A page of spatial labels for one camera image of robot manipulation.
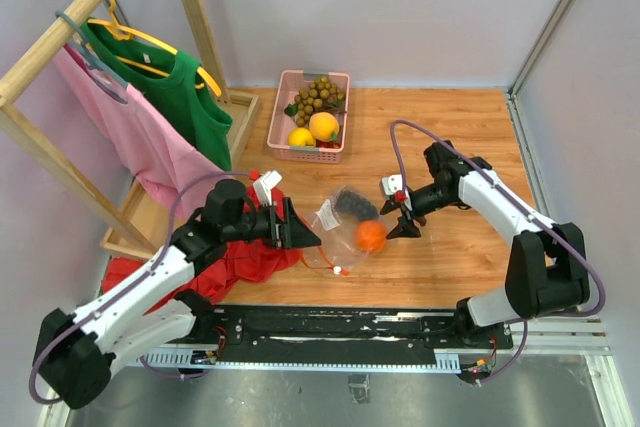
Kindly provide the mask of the orange fake orange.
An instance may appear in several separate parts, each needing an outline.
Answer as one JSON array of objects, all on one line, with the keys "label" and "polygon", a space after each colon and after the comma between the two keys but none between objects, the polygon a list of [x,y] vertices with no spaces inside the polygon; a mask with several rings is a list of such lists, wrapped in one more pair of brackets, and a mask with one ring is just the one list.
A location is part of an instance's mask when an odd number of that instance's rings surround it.
[{"label": "orange fake orange", "polygon": [[384,249],[387,243],[387,229],[378,220],[366,220],[355,229],[354,239],[359,250],[366,253],[377,253]]}]

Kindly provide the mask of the clear zip bag orange seal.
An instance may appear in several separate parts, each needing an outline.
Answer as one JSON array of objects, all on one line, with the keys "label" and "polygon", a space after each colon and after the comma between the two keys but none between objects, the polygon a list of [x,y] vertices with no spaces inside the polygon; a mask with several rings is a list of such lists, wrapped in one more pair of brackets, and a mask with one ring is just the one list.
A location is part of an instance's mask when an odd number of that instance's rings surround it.
[{"label": "clear zip bag orange seal", "polygon": [[[334,209],[335,199],[343,189],[355,191],[373,203],[352,186],[342,186],[336,189],[322,202],[316,211],[304,218],[304,222],[321,239],[321,245],[319,247],[304,248],[301,254],[301,262],[305,267],[336,277],[349,276],[360,265],[382,252],[386,247],[374,254],[358,249],[354,239],[354,232],[361,222],[351,216],[339,214]],[[385,225],[388,233],[392,227],[392,219],[379,213],[377,220]]]}]

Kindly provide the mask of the dark blueberry cluster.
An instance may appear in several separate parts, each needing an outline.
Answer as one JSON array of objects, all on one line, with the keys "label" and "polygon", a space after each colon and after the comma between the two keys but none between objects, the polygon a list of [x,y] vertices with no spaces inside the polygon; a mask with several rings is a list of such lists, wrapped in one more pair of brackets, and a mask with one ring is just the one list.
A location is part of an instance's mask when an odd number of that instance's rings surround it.
[{"label": "dark blueberry cluster", "polygon": [[376,206],[359,193],[343,189],[335,199],[334,209],[339,214],[351,216],[358,222],[377,220],[379,213]]}]

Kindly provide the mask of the yellow fake lemon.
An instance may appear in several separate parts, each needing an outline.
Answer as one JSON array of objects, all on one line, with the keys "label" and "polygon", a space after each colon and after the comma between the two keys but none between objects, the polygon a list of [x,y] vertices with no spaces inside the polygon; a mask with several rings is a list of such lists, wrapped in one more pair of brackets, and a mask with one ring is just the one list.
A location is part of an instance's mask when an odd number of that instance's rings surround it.
[{"label": "yellow fake lemon", "polygon": [[316,139],[309,129],[298,127],[289,133],[287,143],[291,147],[315,147]]}]

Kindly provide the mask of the small yellow fake fruit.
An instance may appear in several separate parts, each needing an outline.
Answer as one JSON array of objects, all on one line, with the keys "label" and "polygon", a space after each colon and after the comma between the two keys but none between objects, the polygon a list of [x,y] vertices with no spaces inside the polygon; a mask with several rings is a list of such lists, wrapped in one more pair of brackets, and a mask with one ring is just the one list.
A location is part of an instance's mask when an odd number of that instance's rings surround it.
[{"label": "small yellow fake fruit", "polygon": [[340,124],[337,118],[329,112],[318,112],[309,120],[311,135],[321,142],[336,141],[340,133]]}]

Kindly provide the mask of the brown longan fruit bunch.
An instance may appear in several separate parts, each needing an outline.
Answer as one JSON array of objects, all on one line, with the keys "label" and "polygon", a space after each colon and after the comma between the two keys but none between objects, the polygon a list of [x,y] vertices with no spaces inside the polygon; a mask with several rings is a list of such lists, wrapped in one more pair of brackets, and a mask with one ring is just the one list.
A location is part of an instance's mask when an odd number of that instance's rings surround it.
[{"label": "brown longan fruit bunch", "polygon": [[295,118],[288,117],[297,127],[307,127],[311,116],[318,112],[329,112],[335,117],[345,114],[346,90],[324,75],[296,89],[293,100],[285,107],[291,103],[299,104],[299,112]]}]

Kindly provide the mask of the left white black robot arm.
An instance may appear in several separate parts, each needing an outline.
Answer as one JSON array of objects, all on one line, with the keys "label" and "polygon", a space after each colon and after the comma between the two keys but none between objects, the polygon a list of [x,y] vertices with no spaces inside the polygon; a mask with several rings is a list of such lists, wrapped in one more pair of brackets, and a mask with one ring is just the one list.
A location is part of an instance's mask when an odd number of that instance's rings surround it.
[{"label": "left white black robot arm", "polygon": [[207,340],[214,330],[212,308],[182,287],[221,260],[230,243],[259,241],[282,250],[320,246],[290,198],[273,201],[277,172],[254,182],[259,206],[237,173],[213,177],[217,182],[203,207],[181,227],[170,225],[150,260],[93,301],[71,313],[55,309],[43,319],[28,380],[34,401],[83,408],[148,351],[176,339]]}]

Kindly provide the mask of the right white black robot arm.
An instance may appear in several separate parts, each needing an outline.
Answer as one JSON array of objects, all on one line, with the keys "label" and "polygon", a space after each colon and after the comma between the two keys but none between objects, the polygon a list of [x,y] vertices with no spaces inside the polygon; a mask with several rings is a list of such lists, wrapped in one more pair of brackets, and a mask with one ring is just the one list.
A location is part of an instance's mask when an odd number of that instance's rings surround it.
[{"label": "right white black robot arm", "polygon": [[524,203],[481,157],[455,153],[450,142],[435,142],[424,152],[433,178],[418,189],[400,174],[381,179],[382,214],[400,213],[389,239],[418,238],[427,215],[445,207],[479,213],[510,249],[504,285],[465,298],[453,314],[453,334],[474,347],[493,330],[516,320],[572,311],[590,297],[582,231],[559,224]]}]

